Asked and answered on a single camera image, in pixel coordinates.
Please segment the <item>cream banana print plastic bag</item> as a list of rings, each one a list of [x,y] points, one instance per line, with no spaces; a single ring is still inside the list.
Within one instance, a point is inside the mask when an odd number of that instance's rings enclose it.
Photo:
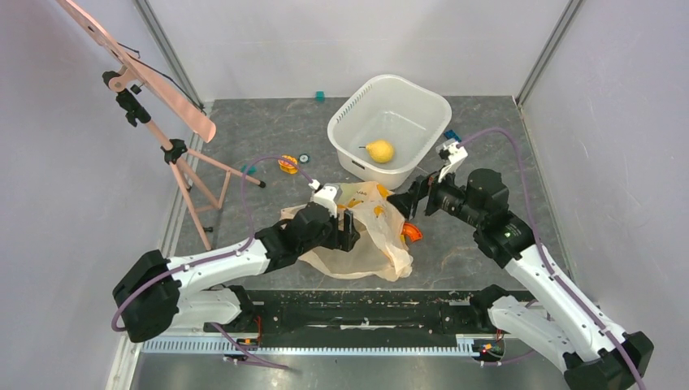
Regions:
[[[377,276],[395,282],[412,273],[413,256],[403,241],[405,218],[388,202],[393,192],[374,182],[339,183],[336,204],[340,216],[353,213],[360,238],[349,252],[318,247],[298,260],[339,280]]]

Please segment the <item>yellow fake fruit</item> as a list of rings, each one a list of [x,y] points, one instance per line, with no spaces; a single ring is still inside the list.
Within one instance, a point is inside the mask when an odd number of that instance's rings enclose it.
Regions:
[[[390,163],[395,155],[393,145],[386,140],[376,140],[360,146],[365,150],[375,163]]]

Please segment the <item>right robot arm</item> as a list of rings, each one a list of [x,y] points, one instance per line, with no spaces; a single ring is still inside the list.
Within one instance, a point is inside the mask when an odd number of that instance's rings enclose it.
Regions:
[[[454,176],[419,176],[404,193],[388,197],[407,219],[427,200],[425,215],[438,210],[474,229],[479,250],[519,281],[547,312],[537,314],[491,285],[471,299],[469,319],[481,331],[505,331],[548,359],[571,389],[645,387],[654,350],[641,331],[616,324],[575,285],[537,239],[535,230],[509,210],[501,174],[472,171],[458,187]]]

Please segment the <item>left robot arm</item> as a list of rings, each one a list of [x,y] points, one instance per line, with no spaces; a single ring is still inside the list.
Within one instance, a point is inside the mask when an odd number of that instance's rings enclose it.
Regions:
[[[216,285],[262,275],[295,264],[313,249],[348,253],[360,239],[353,213],[331,215],[309,202],[290,219],[281,219],[236,245],[187,257],[163,257],[160,250],[142,254],[115,285],[117,305],[112,328],[142,343],[171,328],[207,323],[249,329],[255,309],[241,286]]]

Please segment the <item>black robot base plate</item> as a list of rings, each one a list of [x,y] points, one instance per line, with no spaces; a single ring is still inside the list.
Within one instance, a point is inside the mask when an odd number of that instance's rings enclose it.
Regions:
[[[262,347],[451,347],[457,335],[496,328],[470,305],[469,290],[249,290],[247,312],[226,333],[257,334]]]

